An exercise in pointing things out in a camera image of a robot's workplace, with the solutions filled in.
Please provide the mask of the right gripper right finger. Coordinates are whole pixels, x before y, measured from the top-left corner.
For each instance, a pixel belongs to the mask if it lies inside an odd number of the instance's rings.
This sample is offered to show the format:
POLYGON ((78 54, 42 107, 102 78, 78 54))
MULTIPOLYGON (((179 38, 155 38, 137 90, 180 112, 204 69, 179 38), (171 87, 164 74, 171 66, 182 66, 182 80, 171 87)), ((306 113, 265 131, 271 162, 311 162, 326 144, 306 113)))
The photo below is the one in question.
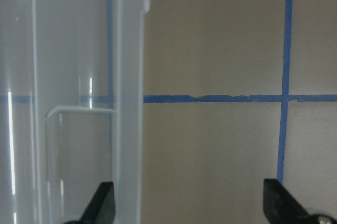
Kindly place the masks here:
POLYGON ((277 179, 263 181, 263 213, 269 223, 316 223, 277 179))

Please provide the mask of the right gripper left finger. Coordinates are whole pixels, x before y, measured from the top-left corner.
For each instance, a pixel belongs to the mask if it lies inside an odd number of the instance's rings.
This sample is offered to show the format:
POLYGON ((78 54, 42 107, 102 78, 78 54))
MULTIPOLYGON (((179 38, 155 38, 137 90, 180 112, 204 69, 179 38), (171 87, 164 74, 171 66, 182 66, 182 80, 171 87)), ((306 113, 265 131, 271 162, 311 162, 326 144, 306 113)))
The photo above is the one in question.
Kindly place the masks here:
POLYGON ((80 218, 80 223, 111 224, 115 219, 116 207, 114 184, 102 182, 80 218))

